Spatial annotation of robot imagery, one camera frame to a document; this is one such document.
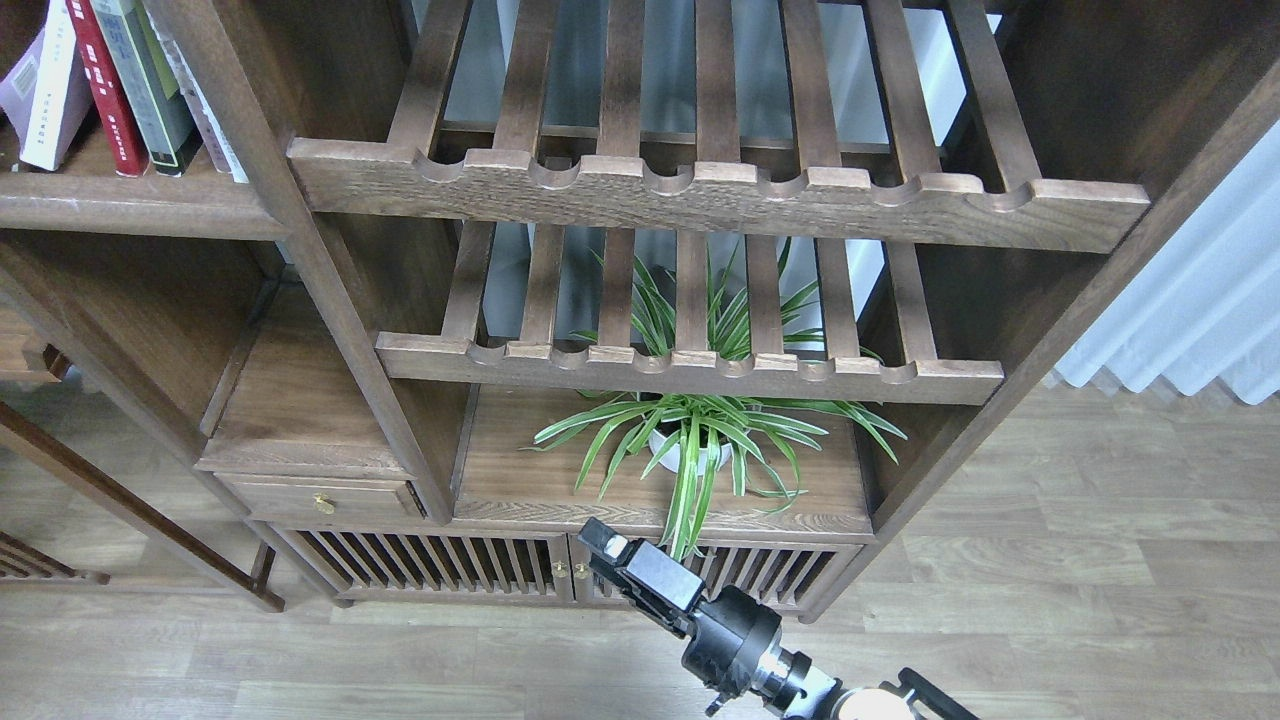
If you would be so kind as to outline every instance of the wooden cabinet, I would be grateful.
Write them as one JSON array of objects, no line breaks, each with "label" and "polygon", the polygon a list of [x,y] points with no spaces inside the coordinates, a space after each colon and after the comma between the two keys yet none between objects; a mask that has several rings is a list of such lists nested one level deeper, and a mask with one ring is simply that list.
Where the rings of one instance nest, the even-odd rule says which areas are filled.
[{"label": "wooden cabinet", "polygon": [[[910,436],[900,462],[832,425],[803,460],[806,496],[776,515],[722,498],[691,561],[713,588],[813,620],[1280,115],[1274,5],[910,0],[941,13],[968,91],[938,145],[904,3],[860,4],[840,17],[872,40],[879,146],[836,136],[814,0],[777,4],[792,137],[737,143],[726,78],[735,59],[750,68],[717,40],[727,13],[690,18],[696,132],[655,135],[640,123],[640,0],[609,3],[594,127],[543,122],[556,19],[539,8],[554,3],[522,4],[489,124],[444,115],[467,0],[433,0],[421,36],[398,3],[156,3],[251,183],[202,160],[118,178],[87,132],[63,172],[0,177],[0,286],[338,602],[613,602],[573,577],[568,537],[589,516],[657,536],[667,489],[575,495],[572,447],[520,450],[582,406],[575,388],[883,402]],[[35,33],[22,5],[0,4],[6,37]],[[996,36],[984,9],[1006,15]],[[536,225],[512,338],[480,311],[504,222]],[[590,348],[554,340],[575,225],[600,228],[604,249]],[[746,360],[696,332],[667,357],[630,345],[637,229],[669,233],[686,263],[710,232],[756,247]],[[817,236],[817,356],[781,346],[764,301],[773,236]],[[884,241],[856,320],[845,237]],[[705,292],[698,274],[680,273],[677,305]]]}]

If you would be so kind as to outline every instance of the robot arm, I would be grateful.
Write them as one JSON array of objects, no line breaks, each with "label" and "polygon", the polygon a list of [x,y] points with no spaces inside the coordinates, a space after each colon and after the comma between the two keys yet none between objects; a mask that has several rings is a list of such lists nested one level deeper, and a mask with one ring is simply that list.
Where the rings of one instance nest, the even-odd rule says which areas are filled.
[{"label": "robot arm", "polygon": [[899,674],[896,687],[844,688],[809,656],[782,647],[782,618],[776,611],[733,585],[714,600],[705,597],[701,578],[648,541],[628,541],[594,518],[577,539],[591,551],[591,570],[636,610],[677,638],[689,638],[681,664],[718,693],[708,716],[753,692],[765,708],[788,720],[911,720],[919,717],[916,701],[943,720],[978,720],[910,667]]}]

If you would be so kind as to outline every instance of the book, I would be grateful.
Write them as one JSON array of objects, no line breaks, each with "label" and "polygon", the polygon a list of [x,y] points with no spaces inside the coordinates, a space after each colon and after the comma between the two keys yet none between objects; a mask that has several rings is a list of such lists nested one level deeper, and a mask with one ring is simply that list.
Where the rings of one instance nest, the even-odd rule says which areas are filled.
[{"label": "book", "polygon": [[27,141],[27,126],[31,124],[31,101],[36,92],[36,74],[40,72],[40,50],[45,46],[45,31],[36,33],[27,51],[0,81],[0,109],[13,123],[18,136],[18,149]]},{"label": "book", "polygon": [[169,33],[164,24],[156,22],[150,12],[147,12],[147,18],[150,18],[151,27],[156,32],[156,38],[160,40],[160,49],[164,50],[165,59],[169,60],[169,68],[173,69],[173,76],[178,79],[182,97],[187,101],[187,109],[191,110],[191,117],[196,120],[196,129],[200,131],[200,137],[205,141],[205,147],[209,150],[209,159],[212,160],[214,168],[220,173],[230,173],[236,182],[248,182],[244,168],[241,167],[239,158],[236,156],[230,142],[227,141],[227,135],[223,132],[218,117],[209,108],[209,101],[205,99],[204,91],[200,90],[200,83],[191,72],[191,65],[187,64],[187,58],[182,54],[182,49],[178,47],[178,42],[174,41],[173,35]]},{"label": "book", "polygon": [[76,28],[63,0],[50,0],[45,40],[36,68],[31,118],[18,159],[46,170],[56,170],[67,149],[88,114],[92,95],[84,81],[84,64],[76,50]]},{"label": "book", "polygon": [[106,141],[115,159],[115,172],[129,177],[141,176],[147,169],[146,146],[142,145],[142,136],[124,97],[120,76],[106,50],[93,9],[88,0],[65,1],[76,28],[81,60],[84,63],[84,77],[88,78],[93,104],[102,118],[102,129],[106,131]]},{"label": "book", "polygon": [[157,173],[180,176],[200,147],[200,132],[146,12],[138,0],[91,5],[151,163]]}]

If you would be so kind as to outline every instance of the green book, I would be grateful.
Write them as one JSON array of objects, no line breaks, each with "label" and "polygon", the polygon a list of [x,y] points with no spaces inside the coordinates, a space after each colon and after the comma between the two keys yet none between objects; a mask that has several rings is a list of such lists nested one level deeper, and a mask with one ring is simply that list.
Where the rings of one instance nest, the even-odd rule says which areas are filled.
[{"label": "green book", "polygon": [[200,149],[200,132],[146,10],[138,0],[92,5],[151,163],[159,173],[180,176]]}]

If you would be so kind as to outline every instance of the drawer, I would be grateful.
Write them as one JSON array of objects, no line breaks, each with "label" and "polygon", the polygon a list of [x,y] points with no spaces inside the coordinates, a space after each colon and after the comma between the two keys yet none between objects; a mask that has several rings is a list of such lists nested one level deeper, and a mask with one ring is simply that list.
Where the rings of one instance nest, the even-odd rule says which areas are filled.
[{"label": "drawer", "polygon": [[250,506],[255,520],[305,518],[314,524],[330,524],[422,516],[404,480],[216,475]]}]

